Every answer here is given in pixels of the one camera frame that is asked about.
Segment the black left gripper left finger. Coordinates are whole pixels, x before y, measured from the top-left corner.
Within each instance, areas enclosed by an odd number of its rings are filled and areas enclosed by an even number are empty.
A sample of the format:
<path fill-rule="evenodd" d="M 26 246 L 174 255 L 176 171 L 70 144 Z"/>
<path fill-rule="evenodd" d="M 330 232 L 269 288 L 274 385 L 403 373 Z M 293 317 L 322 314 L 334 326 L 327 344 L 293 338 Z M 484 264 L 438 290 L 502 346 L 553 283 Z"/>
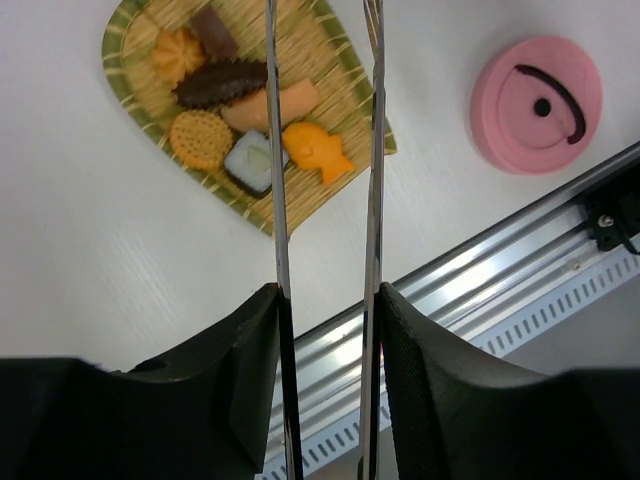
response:
<path fill-rule="evenodd" d="M 1 362 L 5 479 L 251 479 L 278 360 L 277 288 L 127 372 L 72 357 Z"/>

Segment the orange flower cookie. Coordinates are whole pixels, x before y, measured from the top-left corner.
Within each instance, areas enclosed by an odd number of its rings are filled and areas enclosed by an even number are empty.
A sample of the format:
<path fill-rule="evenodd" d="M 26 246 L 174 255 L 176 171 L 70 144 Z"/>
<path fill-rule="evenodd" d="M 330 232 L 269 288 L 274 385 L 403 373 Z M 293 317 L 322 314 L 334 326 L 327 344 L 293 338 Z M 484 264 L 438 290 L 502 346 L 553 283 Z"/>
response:
<path fill-rule="evenodd" d="M 188 74 L 204 65 L 208 56 L 200 40 L 188 29 L 161 30 L 151 59 L 158 77 L 175 88 Z"/>

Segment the sushi roll piece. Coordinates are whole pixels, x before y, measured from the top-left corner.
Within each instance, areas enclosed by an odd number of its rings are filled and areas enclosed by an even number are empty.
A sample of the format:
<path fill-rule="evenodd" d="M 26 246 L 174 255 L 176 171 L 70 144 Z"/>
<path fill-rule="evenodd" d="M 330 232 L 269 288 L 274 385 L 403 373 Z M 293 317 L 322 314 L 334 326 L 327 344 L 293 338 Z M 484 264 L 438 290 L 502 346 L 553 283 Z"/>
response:
<path fill-rule="evenodd" d="M 224 159 L 230 180 L 257 199 L 271 191 L 271 167 L 270 140 L 255 130 L 242 135 Z"/>

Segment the orange fish cookie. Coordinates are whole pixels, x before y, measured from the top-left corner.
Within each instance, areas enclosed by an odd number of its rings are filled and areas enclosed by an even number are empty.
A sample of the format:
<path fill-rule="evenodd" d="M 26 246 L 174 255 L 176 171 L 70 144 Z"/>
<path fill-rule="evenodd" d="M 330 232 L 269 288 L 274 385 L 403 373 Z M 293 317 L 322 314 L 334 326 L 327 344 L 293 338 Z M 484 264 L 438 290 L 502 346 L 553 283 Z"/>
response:
<path fill-rule="evenodd" d="M 295 165 L 303 170 L 318 170 L 324 185 L 355 171 L 355 164 L 343 153 L 341 136 L 329 134 L 317 124 L 291 124 L 282 133 L 282 141 Z"/>

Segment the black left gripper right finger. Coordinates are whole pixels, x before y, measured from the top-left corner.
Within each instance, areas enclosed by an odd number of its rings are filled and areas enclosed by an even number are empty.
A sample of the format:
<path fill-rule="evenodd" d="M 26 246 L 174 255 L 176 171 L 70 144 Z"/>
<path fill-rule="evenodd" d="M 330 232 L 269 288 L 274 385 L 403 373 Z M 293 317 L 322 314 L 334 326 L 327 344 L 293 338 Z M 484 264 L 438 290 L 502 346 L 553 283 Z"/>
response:
<path fill-rule="evenodd" d="M 499 359 L 383 284 L 386 391 L 402 479 L 635 479 L 639 372 L 545 375 Z"/>

